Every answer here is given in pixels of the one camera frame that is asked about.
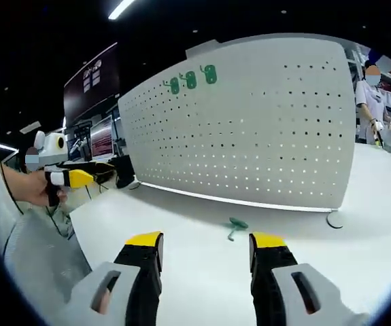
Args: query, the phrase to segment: white tabletop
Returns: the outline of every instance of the white tabletop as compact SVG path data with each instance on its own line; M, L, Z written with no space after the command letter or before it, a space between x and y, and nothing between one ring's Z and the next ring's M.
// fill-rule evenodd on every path
M113 261L135 234L164 232L163 292L157 325L255 325L248 233L283 236L296 260L309 263L341 290L356 312L374 312L391 291L391 154L356 144L343 220L326 213L261 209L140 186L101 194L71 213L80 246L94 269ZM227 240L228 219L248 223Z

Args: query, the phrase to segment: perforated white panel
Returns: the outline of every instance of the perforated white panel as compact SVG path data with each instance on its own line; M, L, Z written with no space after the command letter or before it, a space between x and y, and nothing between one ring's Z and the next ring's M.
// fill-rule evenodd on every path
M342 203L355 104L337 43L221 48L155 75L118 106L140 181L269 204Z

